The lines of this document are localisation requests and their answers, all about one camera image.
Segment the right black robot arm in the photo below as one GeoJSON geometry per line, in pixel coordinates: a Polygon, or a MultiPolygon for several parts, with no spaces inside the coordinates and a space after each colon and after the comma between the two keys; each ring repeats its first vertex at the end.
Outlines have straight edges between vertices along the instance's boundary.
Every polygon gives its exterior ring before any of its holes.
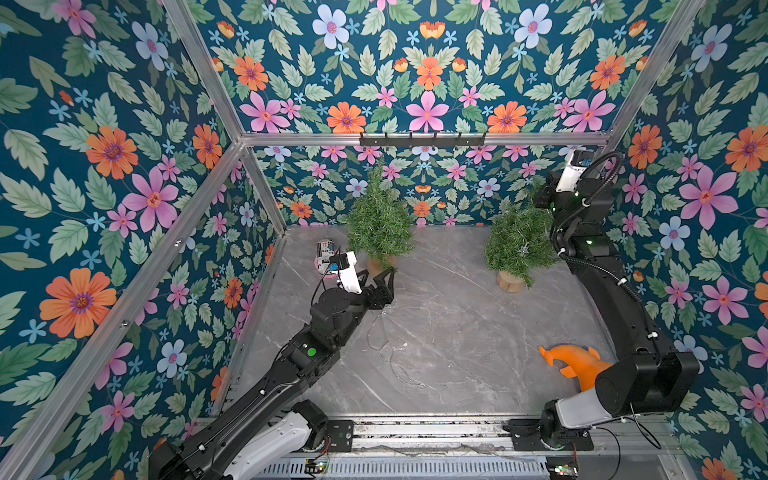
{"type": "Polygon", "coordinates": [[[616,361],[597,374],[593,388],[546,404],[538,436],[552,449],[622,417],[679,410],[699,375],[695,355],[673,345],[618,272],[620,255],[602,230],[613,201],[609,182],[586,178],[561,189],[562,176],[547,175],[535,204],[552,213],[555,252],[589,294],[616,361]]]}

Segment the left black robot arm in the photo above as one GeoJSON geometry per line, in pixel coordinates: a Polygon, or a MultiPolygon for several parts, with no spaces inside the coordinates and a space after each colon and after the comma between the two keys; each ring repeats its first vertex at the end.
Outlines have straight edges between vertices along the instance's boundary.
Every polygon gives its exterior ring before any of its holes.
{"type": "Polygon", "coordinates": [[[149,457],[150,479],[225,479],[249,441],[278,412],[339,360],[364,315],[394,300],[395,270],[388,268],[366,283],[369,272],[355,273],[359,293],[343,287],[323,291],[310,308],[310,322],[278,352],[267,373],[211,424],[176,447],[166,443],[149,457]]]}

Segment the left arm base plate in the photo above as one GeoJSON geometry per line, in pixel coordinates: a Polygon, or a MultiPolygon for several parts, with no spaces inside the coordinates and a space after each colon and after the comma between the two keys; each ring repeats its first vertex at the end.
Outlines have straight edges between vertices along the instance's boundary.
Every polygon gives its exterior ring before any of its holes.
{"type": "Polygon", "coordinates": [[[329,420],[325,427],[328,446],[325,448],[331,453],[349,453],[352,451],[355,422],[349,419],[329,420]]]}

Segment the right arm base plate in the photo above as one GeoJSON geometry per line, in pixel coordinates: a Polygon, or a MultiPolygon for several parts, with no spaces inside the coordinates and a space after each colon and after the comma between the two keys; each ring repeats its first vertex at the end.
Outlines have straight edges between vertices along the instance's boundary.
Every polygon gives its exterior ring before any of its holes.
{"type": "Polygon", "coordinates": [[[510,419],[502,425],[510,434],[516,451],[593,451],[594,443],[586,429],[565,429],[557,420],[510,419]]]}

